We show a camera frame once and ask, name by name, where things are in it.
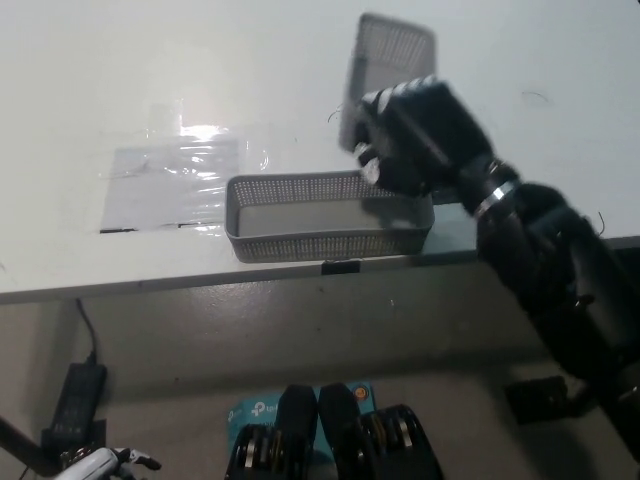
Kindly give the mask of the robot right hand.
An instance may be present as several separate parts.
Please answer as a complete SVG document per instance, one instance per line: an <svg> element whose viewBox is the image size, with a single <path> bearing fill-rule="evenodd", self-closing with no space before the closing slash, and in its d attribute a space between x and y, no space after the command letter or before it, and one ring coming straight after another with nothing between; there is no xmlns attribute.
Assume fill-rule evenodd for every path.
<svg viewBox="0 0 640 480"><path fill-rule="evenodd" d="M352 152L365 180L409 197L453 188L464 167L493 156L473 115L433 75L365 94L353 133Z"/></svg>

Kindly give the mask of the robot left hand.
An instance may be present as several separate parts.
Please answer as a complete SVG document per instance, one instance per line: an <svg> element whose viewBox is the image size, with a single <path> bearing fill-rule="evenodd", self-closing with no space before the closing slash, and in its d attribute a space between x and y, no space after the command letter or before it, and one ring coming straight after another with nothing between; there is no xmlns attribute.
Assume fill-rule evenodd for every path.
<svg viewBox="0 0 640 480"><path fill-rule="evenodd" d="M139 450L102 447L70 465L55 480L135 479L129 464L141 465L150 471L162 468L158 460Z"/></svg>

